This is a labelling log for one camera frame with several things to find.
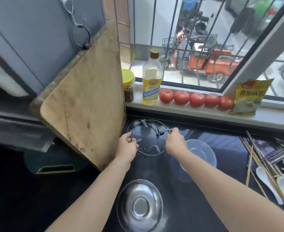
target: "yellow packet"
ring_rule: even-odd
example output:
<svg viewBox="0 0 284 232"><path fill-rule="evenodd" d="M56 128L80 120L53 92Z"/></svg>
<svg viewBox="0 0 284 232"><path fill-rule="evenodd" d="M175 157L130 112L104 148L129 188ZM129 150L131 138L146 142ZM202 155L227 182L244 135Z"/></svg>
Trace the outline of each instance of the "yellow packet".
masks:
<svg viewBox="0 0 284 232"><path fill-rule="evenodd" d="M229 114L254 116L273 79L237 83L235 106Z"/></svg>

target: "window sill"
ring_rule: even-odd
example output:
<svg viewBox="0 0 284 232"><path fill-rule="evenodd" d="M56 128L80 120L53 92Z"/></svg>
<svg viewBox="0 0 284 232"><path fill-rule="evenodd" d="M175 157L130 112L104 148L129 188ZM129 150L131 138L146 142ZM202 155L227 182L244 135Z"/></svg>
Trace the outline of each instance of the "window sill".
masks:
<svg viewBox="0 0 284 232"><path fill-rule="evenodd" d="M200 108L192 108L189 104L185 106L176 105L174 101L169 104L162 103L159 99L155 105L144 105L142 104L142 90L141 84L136 82L136 90L134 101L131 103L126 103L127 107L161 111L167 113L175 113L180 115L194 116L194 117L203 117L207 119L229 121L241 124L248 124L260 127L268 127L274 129L284 130L284 111L276 110L271 108L259 107L256 115L254 117L248 116L238 116L238 115L229 115L228 111L222 112L217 108L209 109L204 106Z"/></svg>

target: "spice jar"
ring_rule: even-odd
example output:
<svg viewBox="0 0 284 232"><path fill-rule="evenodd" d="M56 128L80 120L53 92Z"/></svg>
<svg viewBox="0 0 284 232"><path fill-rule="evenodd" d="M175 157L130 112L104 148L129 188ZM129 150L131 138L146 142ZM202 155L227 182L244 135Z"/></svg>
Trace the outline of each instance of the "spice jar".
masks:
<svg viewBox="0 0 284 232"><path fill-rule="evenodd" d="M131 70L122 69L125 102L132 102L135 95L135 75Z"/></svg>

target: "left hand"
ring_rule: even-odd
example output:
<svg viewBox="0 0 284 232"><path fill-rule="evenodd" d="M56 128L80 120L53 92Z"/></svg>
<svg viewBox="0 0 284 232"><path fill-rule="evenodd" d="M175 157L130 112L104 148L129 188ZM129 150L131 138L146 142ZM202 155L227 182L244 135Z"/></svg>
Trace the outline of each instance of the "left hand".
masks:
<svg viewBox="0 0 284 232"><path fill-rule="evenodd" d="M136 143L136 139L133 138L131 141L131 133L123 134L119 140L115 153L115 160L130 167L131 161L136 156L137 148L139 145Z"/></svg>

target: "tomato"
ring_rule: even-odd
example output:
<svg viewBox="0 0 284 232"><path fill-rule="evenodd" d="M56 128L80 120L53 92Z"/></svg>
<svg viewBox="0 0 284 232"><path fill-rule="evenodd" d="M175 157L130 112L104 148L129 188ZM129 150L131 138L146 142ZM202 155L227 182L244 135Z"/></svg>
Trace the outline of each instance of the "tomato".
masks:
<svg viewBox="0 0 284 232"><path fill-rule="evenodd" d="M217 94L208 94L206 96L206 107L214 108L219 104L220 97Z"/></svg>
<svg viewBox="0 0 284 232"><path fill-rule="evenodd" d="M163 103L169 103L173 100L173 92L171 89L163 89L159 94L159 99Z"/></svg>
<svg viewBox="0 0 284 232"><path fill-rule="evenodd" d="M192 107L201 107L206 102L206 97L202 93L192 93L189 104Z"/></svg>
<svg viewBox="0 0 284 232"><path fill-rule="evenodd" d="M189 101L189 94L184 90L178 90L174 95L174 101L177 105L185 105Z"/></svg>
<svg viewBox="0 0 284 232"><path fill-rule="evenodd" d="M230 96L223 96L221 97L218 105L218 109L220 111L227 111L233 108L234 106L234 99Z"/></svg>

